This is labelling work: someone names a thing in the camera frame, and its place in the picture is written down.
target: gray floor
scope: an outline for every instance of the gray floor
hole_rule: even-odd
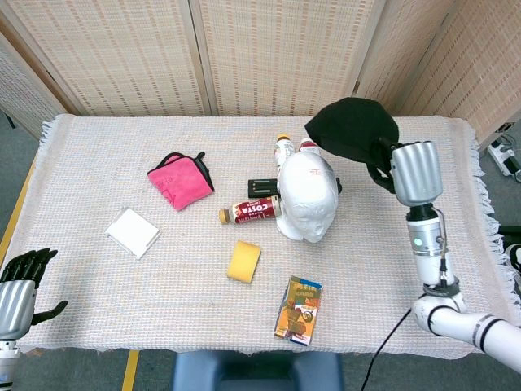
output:
[[[509,131],[521,147],[521,123]],[[0,113],[0,233],[3,233],[25,175],[37,150],[37,142],[20,128],[12,130]],[[481,166],[496,218],[503,224],[521,225],[519,195],[521,184],[505,178],[486,154]],[[38,350],[24,355],[16,375],[15,390],[53,389],[56,391],[120,389],[128,351],[104,353],[82,349]],[[369,354],[344,355],[346,391],[360,388]],[[168,390],[175,354],[165,350],[140,353],[134,389]],[[368,390],[519,390],[521,375],[483,354],[471,354],[453,361],[382,354],[376,360]]]

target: colorful package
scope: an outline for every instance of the colorful package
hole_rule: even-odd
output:
[[[292,276],[278,312],[275,336],[308,346],[317,322],[322,285]]]

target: blue chair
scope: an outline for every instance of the blue chair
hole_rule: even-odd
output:
[[[325,352],[178,354],[173,391],[344,391],[342,358]]]

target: table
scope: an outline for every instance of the table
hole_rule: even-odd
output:
[[[374,185],[363,165],[324,153],[344,185],[339,209],[319,244],[292,242],[273,221],[222,226],[219,208],[247,198],[249,178],[274,176],[279,132],[297,142],[307,117],[58,116],[46,128],[7,257],[52,247],[37,310],[69,307],[35,327],[23,349],[303,348],[273,337],[291,275],[324,285],[310,349],[371,352],[421,293],[405,227],[406,208]],[[519,323],[511,275],[500,264],[494,221],[478,176],[474,134],[462,120],[397,118],[401,141],[431,139],[440,153],[455,272],[469,307]],[[146,171],[169,152],[206,151],[216,192],[176,213]],[[129,206],[162,230],[141,261],[103,235]],[[262,248],[251,285],[225,276],[234,243]],[[408,319],[384,351],[459,358],[473,351]]]

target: pink cloth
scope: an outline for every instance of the pink cloth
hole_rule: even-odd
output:
[[[203,156],[204,153],[201,152],[197,158],[192,159],[173,153],[147,174],[177,211],[213,192],[208,169],[201,161]]]

